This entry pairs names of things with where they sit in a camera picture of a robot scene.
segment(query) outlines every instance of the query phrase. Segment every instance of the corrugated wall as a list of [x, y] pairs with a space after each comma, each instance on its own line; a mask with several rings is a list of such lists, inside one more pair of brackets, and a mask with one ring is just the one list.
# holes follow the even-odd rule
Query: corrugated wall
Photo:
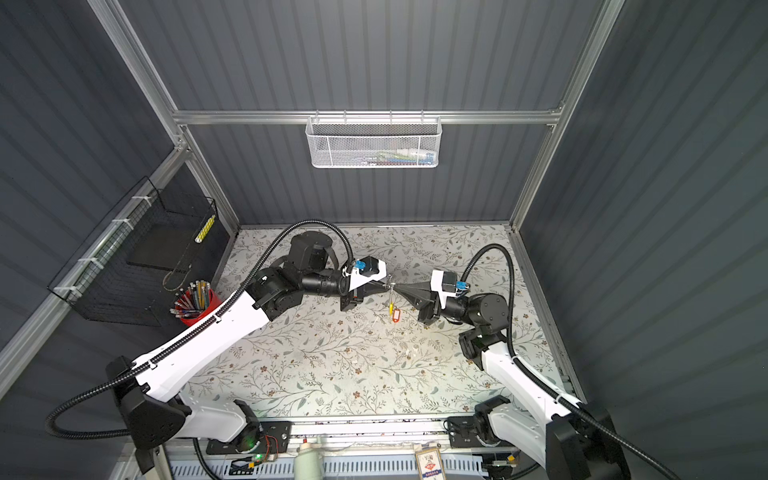
[[172, 147], [86, 2], [0, 2], [0, 345]]
[[589, 399], [682, 478], [768, 471], [766, 18], [628, 2], [521, 232]]
[[[123, 2], [182, 110], [548, 110], [598, 0]], [[301, 127], [193, 126], [240, 221], [507, 220], [544, 126], [446, 126], [440, 165], [317, 170]]]
[[437, 168], [349, 170], [313, 167], [304, 127], [191, 128], [243, 224], [508, 220], [546, 129], [446, 125]]
[[[87, 2], [0, 2], [0, 345], [172, 147]], [[115, 356], [144, 353], [169, 334], [69, 315], [0, 401], [0, 476], [106, 478], [123, 439], [54, 439], [43, 420], [103, 382]], [[119, 427], [112, 399], [101, 397], [64, 425]]]

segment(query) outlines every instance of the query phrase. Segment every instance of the floral pattern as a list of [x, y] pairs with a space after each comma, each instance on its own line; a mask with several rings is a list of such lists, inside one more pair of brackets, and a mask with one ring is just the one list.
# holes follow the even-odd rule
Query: floral pattern
[[[355, 255], [386, 261], [396, 283], [427, 281], [433, 269], [461, 273], [488, 243], [511, 252], [501, 225], [343, 230]], [[234, 291], [279, 232], [240, 232], [217, 287], [220, 295]], [[284, 241], [273, 258], [287, 253], [289, 245]], [[334, 247], [344, 260], [337, 239]], [[488, 252], [469, 280], [474, 293], [506, 296], [504, 258]], [[518, 353], [561, 385], [516, 265], [515, 284]], [[262, 417], [467, 412], [494, 395], [509, 395], [462, 355], [458, 334], [466, 326], [441, 319], [424, 327], [402, 297], [395, 295], [395, 305], [402, 310], [398, 323], [389, 317], [388, 294], [369, 297], [347, 313], [339, 311], [337, 298], [305, 296], [300, 306], [232, 345], [186, 389], [213, 400], [242, 399]]]

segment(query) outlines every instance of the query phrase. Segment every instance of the white mesh basket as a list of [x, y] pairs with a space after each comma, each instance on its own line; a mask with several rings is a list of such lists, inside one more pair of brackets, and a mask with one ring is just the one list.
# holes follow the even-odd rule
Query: white mesh basket
[[312, 165], [318, 168], [437, 167], [442, 125], [306, 122]]

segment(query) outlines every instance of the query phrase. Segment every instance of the wire mesh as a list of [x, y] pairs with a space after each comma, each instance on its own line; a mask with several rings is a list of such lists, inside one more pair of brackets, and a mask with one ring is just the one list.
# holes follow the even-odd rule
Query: wire mesh
[[[169, 312], [178, 288], [192, 280], [210, 280], [226, 248], [229, 237], [218, 221], [201, 243], [194, 241], [216, 212], [210, 198], [154, 190], [126, 218], [112, 220], [117, 228], [92, 257], [78, 260], [85, 265], [71, 285], [49, 289], [85, 319], [148, 326], [179, 323]], [[183, 239], [177, 260], [170, 261], [174, 266], [163, 270], [132, 262], [134, 251], [158, 228], [176, 231]]]
[[442, 125], [437, 122], [334, 124], [310, 118], [306, 139], [319, 168], [437, 167]]

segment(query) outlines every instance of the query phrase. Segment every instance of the black wire basket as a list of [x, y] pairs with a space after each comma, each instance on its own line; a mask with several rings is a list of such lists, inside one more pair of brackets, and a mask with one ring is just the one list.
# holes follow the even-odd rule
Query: black wire basket
[[169, 312], [179, 289], [211, 280], [228, 234], [216, 202], [201, 195], [153, 190], [118, 222], [103, 245], [76, 263], [71, 285], [61, 272], [48, 289], [85, 319], [145, 326], [180, 325]]

